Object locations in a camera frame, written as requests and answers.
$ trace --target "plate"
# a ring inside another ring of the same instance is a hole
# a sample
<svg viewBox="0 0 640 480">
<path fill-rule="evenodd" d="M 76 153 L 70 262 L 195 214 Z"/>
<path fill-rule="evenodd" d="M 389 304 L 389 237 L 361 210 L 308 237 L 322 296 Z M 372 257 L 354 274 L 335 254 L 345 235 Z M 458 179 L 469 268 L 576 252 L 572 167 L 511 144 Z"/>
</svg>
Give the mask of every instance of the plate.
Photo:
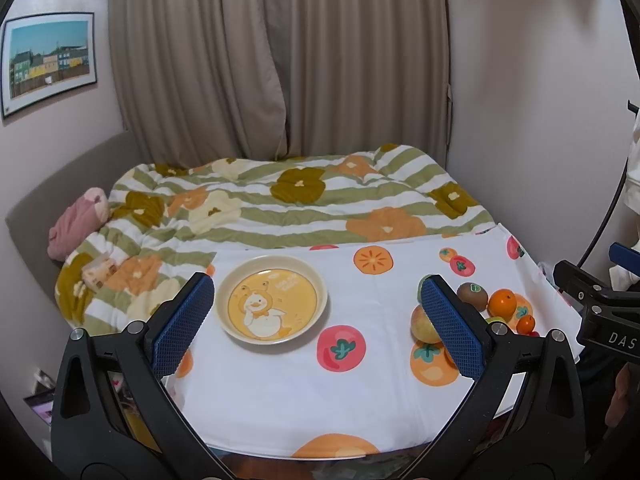
<svg viewBox="0 0 640 480">
<path fill-rule="evenodd" d="M 230 336 L 273 345 L 297 338 L 322 316 L 327 290 L 322 276 L 293 256 L 258 256 L 216 285 L 214 309 Z"/>
</svg>

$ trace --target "green and white striped blanket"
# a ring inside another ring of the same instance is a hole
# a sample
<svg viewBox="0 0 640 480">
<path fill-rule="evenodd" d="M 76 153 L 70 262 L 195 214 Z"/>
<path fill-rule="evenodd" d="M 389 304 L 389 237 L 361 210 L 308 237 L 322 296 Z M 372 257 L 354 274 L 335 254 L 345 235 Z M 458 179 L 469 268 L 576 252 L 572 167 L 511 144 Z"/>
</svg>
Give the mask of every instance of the green and white striped blanket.
<svg viewBox="0 0 640 480">
<path fill-rule="evenodd" d="M 143 164 L 117 181 L 110 206 L 111 220 L 69 256 L 56 284 L 65 318 L 92 335 L 147 320 L 194 272 L 213 275 L 219 251 L 448 236 L 494 225 L 431 157 L 393 144 L 281 162 L 228 158 L 194 170 Z M 83 279 L 90 262 L 96 268 Z M 108 268 L 117 270 L 109 277 Z"/>
</svg>

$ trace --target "cartoon duck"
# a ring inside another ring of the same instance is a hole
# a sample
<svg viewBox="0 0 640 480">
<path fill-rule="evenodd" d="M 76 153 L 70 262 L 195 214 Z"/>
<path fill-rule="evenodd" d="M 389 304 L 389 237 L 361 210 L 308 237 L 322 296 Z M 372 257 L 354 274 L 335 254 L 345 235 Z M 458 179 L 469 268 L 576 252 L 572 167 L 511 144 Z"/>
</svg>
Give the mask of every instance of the cartoon duck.
<svg viewBox="0 0 640 480">
<path fill-rule="evenodd" d="M 291 329 L 282 326 L 282 316 L 286 313 L 273 307 L 273 298 L 267 292 L 269 282 L 262 282 L 263 290 L 240 287 L 242 296 L 238 302 L 244 313 L 244 326 L 257 338 L 268 338 L 274 335 L 286 336 Z"/>
</svg>

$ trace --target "person's hand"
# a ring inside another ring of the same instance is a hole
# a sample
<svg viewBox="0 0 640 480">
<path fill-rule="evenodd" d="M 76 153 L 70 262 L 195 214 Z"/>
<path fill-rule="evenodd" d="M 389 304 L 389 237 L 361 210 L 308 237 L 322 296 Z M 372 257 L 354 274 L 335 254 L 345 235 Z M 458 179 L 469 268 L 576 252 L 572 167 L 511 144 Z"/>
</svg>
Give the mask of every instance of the person's hand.
<svg viewBox="0 0 640 480">
<path fill-rule="evenodd" d="M 604 423 L 610 428 L 615 428 L 625 416 L 626 410 L 629 408 L 629 402 L 626 393 L 629 390 L 629 382 L 631 373 L 629 371 L 629 363 L 622 367 L 616 376 L 616 391 L 611 399 L 611 404 L 604 417 Z"/>
</svg>

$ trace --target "metal bolt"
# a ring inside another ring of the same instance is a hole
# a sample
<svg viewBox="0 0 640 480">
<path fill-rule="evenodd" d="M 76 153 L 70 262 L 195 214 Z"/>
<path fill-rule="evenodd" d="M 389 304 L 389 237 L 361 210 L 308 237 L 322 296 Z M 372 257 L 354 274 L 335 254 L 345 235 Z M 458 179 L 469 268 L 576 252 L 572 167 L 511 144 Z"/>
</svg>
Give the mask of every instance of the metal bolt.
<svg viewBox="0 0 640 480">
<path fill-rule="evenodd" d="M 127 325 L 127 332 L 130 334 L 139 334 L 142 332 L 142 329 L 145 327 L 145 324 L 142 321 L 132 321 Z"/>
<path fill-rule="evenodd" d="M 507 333 L 507 326 L 500 322 L 491 323 L 491 331 L 495 335 L 505 335 Z"/>
<path fill-rule="evenodd" d="M 553 339 L 555 339 L 556 341 L 558 341 L 559 343 L 564 341 L 564 333 L 562 333 L 561 330 L 552 330 L 551 331 L 551 337 Z"/>
<path fill-rule="evenodd" d="M 71 341 L 78 341 L 78 339 L 82 339 L 83 335 L 84 335 L 84 328 L 76 328 L 75 330 L 72 330 L 71 335 L 69 337 L 71 338 Z"/>
</svg>

